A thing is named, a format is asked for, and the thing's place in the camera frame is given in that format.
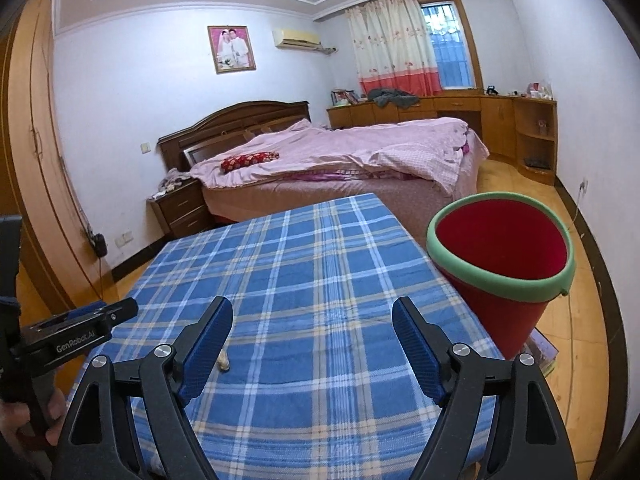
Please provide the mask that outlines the person's left hand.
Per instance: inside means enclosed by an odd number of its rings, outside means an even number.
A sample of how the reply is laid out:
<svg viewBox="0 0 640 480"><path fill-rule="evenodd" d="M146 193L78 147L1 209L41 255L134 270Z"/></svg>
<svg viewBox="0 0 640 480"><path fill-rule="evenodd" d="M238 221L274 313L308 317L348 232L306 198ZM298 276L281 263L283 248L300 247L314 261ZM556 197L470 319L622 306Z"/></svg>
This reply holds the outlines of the person's left hand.
<svg viewBox="0 0 640 480"><path fill-rule="evenodd" d="M53 425L48 429L46 439L50 445L57 446L66 415L65 396L60 389L54 390L54 393L50 397L47 410ZM21 449L21 443L18 442L17 439L17 430L29 422L30 411L26 404L1 402L2 437L4 437L4 440L6 440L14 450Z"/></svg>

